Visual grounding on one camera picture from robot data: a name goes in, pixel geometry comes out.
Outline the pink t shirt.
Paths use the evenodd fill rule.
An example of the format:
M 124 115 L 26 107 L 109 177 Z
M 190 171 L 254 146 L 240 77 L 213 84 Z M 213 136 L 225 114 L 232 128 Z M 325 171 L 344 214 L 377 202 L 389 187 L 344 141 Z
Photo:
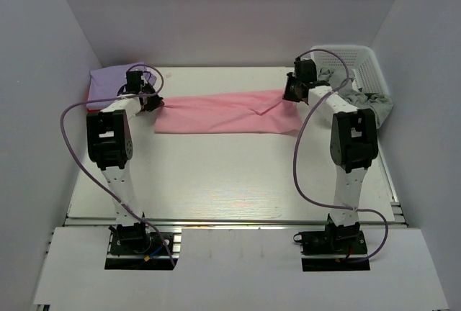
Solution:
M 163 134 L 232 134 L 297 132 L 302 125 L 297 106 L 282 90 L 247 91 L 165 100 L 155 131 Z

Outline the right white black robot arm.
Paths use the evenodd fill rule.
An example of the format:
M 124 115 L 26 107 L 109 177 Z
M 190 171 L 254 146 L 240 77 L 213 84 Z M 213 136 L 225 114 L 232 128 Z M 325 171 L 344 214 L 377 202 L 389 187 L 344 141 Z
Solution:
M 311 203 L 329 209 L 328 221 L 336 227 L 357 225 L 363 181 L 378 154 L 375 113 L 349 104 L 327 81 L 318 80 L 313 60 L 300 57 L 287 74 L 283 99 L 308 104 L 307 118 L 317 112 L 331 124 L 329 149 L 336 165 L 333 204 Z

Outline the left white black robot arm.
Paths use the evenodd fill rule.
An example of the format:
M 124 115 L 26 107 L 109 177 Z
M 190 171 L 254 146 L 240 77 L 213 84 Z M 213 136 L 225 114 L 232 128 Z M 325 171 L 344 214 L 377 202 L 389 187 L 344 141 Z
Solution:
M 89 158 L 102 172 L 115 206 L 116 224 L 120 226 L 133 226 L 144 216 L 130 173 L 134 153 L 130 120 L 164 105 L 159 96 L 163 86 L 164 78 L 157 69 L 136 64 L 126 71 L 125 85 L 115 99 L 86 117 Z

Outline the folded purple t shirt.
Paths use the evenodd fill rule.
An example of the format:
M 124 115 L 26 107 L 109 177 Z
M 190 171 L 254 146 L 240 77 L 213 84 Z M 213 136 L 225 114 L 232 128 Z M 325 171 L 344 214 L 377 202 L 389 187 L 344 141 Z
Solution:
M 148 67 L 144 62 L 110 66 L 90 71 L 90 86 L 87 100 L 115 98 L 118 91 L 126 84 L 126 72 L 128 70 L 142 70 L 148 81 L 154 85 L 157 81 L 155 74 L 148 73 Z

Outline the folded red t shirt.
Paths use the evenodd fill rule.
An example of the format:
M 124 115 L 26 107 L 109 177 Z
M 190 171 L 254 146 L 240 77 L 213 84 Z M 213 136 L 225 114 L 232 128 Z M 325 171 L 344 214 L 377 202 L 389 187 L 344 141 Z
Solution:
M 86 108 L 88 112 L 97 112 L 108 107 L 112 102 L 104 101 L 105 96 L 97 93 L 88 93 Z

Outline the white plastic basket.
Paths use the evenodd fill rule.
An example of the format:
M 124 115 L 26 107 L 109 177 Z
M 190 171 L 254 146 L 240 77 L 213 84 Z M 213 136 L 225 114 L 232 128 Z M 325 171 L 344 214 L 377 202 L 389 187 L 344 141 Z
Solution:
M 316 45 L 310 54 L 317 66 L 344 68 L 353 73 L 354 90 L 389 95 L 374 52 L 361 45 Z

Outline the grey crumpled t shirt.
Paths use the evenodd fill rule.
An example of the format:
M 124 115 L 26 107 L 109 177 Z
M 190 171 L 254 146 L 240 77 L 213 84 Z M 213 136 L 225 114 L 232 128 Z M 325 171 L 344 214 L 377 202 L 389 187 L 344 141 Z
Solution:
M 346 102 L 359 109 L 371 109 L 375 113 L 376 127 L 379 129 L 393 108 L 392 99 L 386 94 L 354 90 L 352 87 L 352 81 L 354 80 L 353 73 L 350 71 L 349 75 L 349 81 L 337 91 L 337 94 Z M 343 68 L 321 66 L 318 70 L 318 80 L 326 81 L 332 89 L 340 87 L 345 79 L 346 71 Z

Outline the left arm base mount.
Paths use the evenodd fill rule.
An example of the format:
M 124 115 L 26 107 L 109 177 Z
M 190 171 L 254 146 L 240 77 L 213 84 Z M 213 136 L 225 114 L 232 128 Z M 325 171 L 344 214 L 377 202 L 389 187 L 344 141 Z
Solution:
M 172 271 L 179 257 L 178 235 L 157 233 L 146 224 L 109 226 L 104 268 L 118 271 Z

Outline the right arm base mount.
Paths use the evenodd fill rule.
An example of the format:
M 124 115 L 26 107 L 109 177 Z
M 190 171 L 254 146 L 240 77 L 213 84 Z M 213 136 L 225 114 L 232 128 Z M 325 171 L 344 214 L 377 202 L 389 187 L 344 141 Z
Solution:
M 344 227 L 329 222 L 322 231 L 293 235 L 301 247 L 304 272 L 369 271 L 367 244 L 357 222 Z

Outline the aluminium table rail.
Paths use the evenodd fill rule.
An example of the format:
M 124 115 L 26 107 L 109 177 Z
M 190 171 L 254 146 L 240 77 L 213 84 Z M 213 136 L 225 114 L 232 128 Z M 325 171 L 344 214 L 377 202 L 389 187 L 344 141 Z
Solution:
M 336 186 L 330 127 L 314 114 L 301 138 L 273 134 L 167 135 L 153 114 L 130 121 L 130 172 L 145 216 L 208 223 L 326 220 Z

